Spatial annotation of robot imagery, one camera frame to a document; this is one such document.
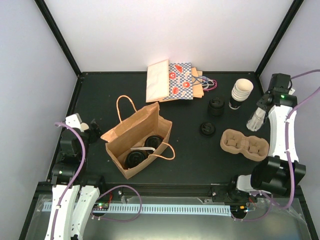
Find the stack of paper cups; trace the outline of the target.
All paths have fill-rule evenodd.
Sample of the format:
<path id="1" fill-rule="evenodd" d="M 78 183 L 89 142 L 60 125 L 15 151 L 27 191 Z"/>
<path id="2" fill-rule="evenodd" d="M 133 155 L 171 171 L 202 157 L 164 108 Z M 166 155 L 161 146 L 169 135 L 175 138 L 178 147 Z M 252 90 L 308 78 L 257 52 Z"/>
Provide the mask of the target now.
<path id="1" fill-rule="evenodd" d="M 250 96 L 253 88 L 254 85 L 250 80 L 246 78 L 238 79 L 231 90 L 229 107 L 233 110 L 239 109 L 243 102 Z"/>

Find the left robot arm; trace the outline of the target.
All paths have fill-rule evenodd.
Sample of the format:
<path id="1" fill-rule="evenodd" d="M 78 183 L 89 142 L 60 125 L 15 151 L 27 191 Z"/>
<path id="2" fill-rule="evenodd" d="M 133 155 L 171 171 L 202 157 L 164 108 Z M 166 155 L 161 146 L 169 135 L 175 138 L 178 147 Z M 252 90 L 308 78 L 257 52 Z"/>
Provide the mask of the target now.
<path id="1" fill-rule="evenodd" d="M 108 192 L 103 176 L 87 172 L 89 146 L 101 131 L 95 121 L 88 125 L 77 113 L 56 125 L 66 129 L 51 171 L 52 207 L 45 239 L 81 240 L 96 200 Z"/>

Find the glass of white stirrers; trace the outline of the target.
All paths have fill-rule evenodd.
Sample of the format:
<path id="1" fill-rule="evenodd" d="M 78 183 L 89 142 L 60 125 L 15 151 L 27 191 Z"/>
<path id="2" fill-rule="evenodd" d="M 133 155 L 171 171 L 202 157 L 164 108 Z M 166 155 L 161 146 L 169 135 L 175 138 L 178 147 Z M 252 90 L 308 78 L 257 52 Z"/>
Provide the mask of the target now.
<path id="1" fill-rule="evenodd" d="M 252 114 L 250 119 L 247 121 L 246 123 L 247 129 L 252 132 L 257 132 L 265 123 L 267 116 L 268 116 L 267 112 L 264 109 L 258 107 L 255 110 L 255 112 Z"/>

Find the near black lid stack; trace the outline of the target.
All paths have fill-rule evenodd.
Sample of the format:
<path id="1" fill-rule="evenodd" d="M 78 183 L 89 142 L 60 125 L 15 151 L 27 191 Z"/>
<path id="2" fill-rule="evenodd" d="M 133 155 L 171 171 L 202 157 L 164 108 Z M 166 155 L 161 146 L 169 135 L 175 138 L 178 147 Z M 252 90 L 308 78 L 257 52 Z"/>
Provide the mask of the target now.
<path id="1" fill-rule="evenodd" d="M 216 127 L 213 123 L 206 121 L 199 126 L 199 132 L 205 137 L 211 137 L 215 134 Z"/>

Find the black lid stack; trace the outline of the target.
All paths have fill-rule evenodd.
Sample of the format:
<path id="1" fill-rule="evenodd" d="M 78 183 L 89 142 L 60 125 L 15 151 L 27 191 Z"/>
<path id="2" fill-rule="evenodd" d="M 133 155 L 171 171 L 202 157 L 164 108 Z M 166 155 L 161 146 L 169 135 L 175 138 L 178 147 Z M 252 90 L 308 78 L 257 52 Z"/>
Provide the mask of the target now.
<path id="1" fill-rule="evenodd" d="M 224 99 L 222 97 L 214 97 L 208 102 L 207 112 L 212 117 L 219 117 L 224 113 L 224 107 Z"/>
<path id="2" fill-rule="evenodd" d="M 205 137 L 211 137 L 215 134 L 216 127 L 213 123 L 206 121 L 199 126 L 199 132 Z"/>

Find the blue checkered paper bag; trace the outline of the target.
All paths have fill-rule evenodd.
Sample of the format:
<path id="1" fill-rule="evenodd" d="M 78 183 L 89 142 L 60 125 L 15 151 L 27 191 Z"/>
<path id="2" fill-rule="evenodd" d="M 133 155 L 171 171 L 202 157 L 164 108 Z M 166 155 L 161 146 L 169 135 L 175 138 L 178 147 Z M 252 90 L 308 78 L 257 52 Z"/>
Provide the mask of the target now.
<path id="1" fill-rule="evenodd" d="M 193 99 L 192 64 L 190 62 L 170 63 L 168 77 L 169 95 L 161 99 L 161 102 Z"/>

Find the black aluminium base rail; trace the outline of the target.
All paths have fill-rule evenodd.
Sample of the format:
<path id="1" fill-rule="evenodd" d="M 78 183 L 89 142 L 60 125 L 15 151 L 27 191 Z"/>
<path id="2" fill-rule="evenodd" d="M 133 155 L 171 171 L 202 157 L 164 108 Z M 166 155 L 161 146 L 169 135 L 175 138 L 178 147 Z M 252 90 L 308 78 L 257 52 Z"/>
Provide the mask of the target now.
<path id="1" fill-rule="evenodd" d="M 128 184 L 142 197 L 219 197 L 226 196 L 227 183 L 215 184 Z"/>

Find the black frame post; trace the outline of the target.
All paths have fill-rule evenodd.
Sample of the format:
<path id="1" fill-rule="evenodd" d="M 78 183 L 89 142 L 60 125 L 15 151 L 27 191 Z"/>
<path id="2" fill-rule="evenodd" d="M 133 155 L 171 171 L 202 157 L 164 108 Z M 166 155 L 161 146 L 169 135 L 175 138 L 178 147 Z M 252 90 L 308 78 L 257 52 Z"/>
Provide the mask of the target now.
<path id="1" fill-rule="evenodd" d="M 75 75 L 78 77 L 81 75 L 81 70 L 72 55 L 72 52 L 70 48 L 67 45 L 67 42 L 65 41 L 65 38 L 63 37 L 53 15 L 51 14 L 46 2 L 44 0 L 34 0 L 36 3 L 38 9 L 40 10 L 43 18 L 45 19 L 48 27 L 50 28 L 52 34 L 54 35 L 58 45 L 60 46 L 62 52 L 64 53 L 68 63 L 70 64 L 72 70 L 74 71 Z"/>
<path id="2" fill-rule="evenodd" d="M 273 36 L 266 52 L 264 53 L 260 63 L 258 64 L 255 74 L 260 77 L 263 73 L 265 67 L 267 66 L 268 62 L 270 61 L 273 53 L 277 49 L 279 43 L 281 42 L 282 38 L 284 37 L 286 31 L 288 30 L 289 26 L 291 25 L 292 21 L 294 20 L 296 14 L 298 13 L 300 7 L 304 3 L 304 0 L 293 0 L 288 11 L 286 12 L 283 20 L 281 21 L 275 35 Z"/>

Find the large brown paper bag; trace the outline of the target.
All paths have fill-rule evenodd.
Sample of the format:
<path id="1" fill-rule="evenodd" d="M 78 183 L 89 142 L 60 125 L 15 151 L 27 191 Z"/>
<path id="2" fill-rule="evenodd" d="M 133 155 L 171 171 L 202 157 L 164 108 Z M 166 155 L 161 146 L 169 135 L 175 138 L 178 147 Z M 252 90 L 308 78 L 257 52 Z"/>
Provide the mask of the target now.
<path id="1" fill-rule="evenodd" d="M 119 109 L 121 98 L 127 98 L 134 110 L 134 113 L 126 119 L 121 118 Z M 173 123 L 160 116 L 160 105 L 157 102 L 137 110 L 130 97 L 121 95 L 116 100 L 116 110 L 119 124 L 102 134 L 100 138 L 106 141 L 106 152 L 127 180 L 145 169 L 156 158 L 167 161 L 175 158 L 175 150 L 169 144 Z M 131 148 L 143 146 L 150 136 L 160 136 L 162 138 L 160 146 L 137 166 L 127 166 L 125 160 Z"/>

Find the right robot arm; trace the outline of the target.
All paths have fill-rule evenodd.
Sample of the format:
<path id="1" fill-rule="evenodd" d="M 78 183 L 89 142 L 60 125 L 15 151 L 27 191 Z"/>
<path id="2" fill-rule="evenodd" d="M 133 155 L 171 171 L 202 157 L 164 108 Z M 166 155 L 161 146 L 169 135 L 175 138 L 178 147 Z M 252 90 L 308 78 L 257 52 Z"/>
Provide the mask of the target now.
<path id="1" fill-rule="evenodd" d="M 246 127 L 256 132 L 265 119 L 270 124 L 270 143 L 267 157 L 250 175 L 240 175 L 236 184 L 228 187 L 228 198 L 240 201 L 247 194 L 295 195 L 296 185 L 306 174 L 306 166 L 299 163 L 295 148 L 295 117 L 297 97 L 287 90 L 268 90 L 257 102 L 257 110 Z"/>

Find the black left frame post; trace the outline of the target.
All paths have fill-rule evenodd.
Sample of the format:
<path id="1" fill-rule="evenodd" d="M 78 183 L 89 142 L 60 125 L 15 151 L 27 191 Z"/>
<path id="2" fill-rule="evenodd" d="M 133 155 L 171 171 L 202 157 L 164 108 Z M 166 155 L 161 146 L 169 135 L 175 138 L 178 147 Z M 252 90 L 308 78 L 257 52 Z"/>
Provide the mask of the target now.
<path id="1" fill-rule="evenodd" d="M 65 41 L 65 38 L 63 37 L 53 15 L 51 14 L 46 2 L 44 0 L 34 0 L 36 3 L 38 9 L 40 10 L 43 18 L 45 19 L 48 27 L 50 28 L 52 34 L 54 35 L 58 45 L 60 46 L 62 52 L 64 53 L 68 63 L 70 64 L 72 70 L 74 71 L 75 75 L 78 77 L 81 75 L 81 70 L 72 55 L 72 52 L 70 48 L 67 45 L 67 42 Z"/>

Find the far black lid stack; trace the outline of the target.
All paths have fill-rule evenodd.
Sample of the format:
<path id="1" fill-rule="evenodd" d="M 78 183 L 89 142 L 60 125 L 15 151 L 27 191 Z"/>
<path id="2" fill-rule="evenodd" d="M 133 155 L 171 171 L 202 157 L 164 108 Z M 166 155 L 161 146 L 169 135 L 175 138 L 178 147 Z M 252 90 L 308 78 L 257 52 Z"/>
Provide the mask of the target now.
<path id="1" fill-rule="evenodd" d="M 214 97 L 208 102 L 207 112 L 212 117 L 219 117 L 224 113 L 224 107 L 224 99 L 222 97 Z"/>

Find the flat brown paper bags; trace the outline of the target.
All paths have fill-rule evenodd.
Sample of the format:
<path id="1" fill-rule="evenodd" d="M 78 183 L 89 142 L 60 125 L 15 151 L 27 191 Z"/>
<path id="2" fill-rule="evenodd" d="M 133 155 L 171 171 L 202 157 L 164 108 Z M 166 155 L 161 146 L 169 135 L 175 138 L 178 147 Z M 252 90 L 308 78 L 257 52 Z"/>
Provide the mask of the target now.
<path id="1" fill-rule="evenodd" d="M 191 68 L 191 76 L 192 76 L 193 97 L 202 98 L 204 96 L 204 91 L 201 83 L 195 79 L 195 77 L 198 77 L 198 72 L 195 67 Z"/>

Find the black coffee cup lid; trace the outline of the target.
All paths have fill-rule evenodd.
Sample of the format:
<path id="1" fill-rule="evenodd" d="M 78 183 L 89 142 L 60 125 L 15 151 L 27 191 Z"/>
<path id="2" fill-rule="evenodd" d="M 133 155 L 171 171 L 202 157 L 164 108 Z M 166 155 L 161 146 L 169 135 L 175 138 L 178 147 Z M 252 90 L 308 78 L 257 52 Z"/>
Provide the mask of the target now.
<path id="1" fill-rule="evenodd" d="M 163 138 L 161 136 L 151 135 L 145 140 L 144 146 L 153 148 L 156 150 L 161 145 L 162 141 L 163 141 Z"/>

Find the black right frame post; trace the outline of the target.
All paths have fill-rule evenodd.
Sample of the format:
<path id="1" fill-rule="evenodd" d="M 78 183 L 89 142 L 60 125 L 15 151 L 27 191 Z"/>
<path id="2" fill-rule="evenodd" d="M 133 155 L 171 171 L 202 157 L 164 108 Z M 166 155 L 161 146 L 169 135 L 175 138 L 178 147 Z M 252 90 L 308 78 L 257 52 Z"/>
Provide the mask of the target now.
<path id="1" fill-rule="evenodd" d="M 283 20 L 281 21 L 275 35 L 273 36 L 266 52 L 264 53 L 260 63 L 258 64 L 255 74 L 260 77 L 263 73 L 265 67 L 267 66 L 268 62 L 270 61 L 273 53 L 277 49 L 279 43 L 281 42 L 282 38 L 284 37 L 286 31 L 288 30 L 289 26 L 291 25 L 292 21 L 294 20 L 296 14 L 298 13 L 300 7 L 304 3 L 304 0 L 293 0 L 288 11 L 286 12 Z"/>

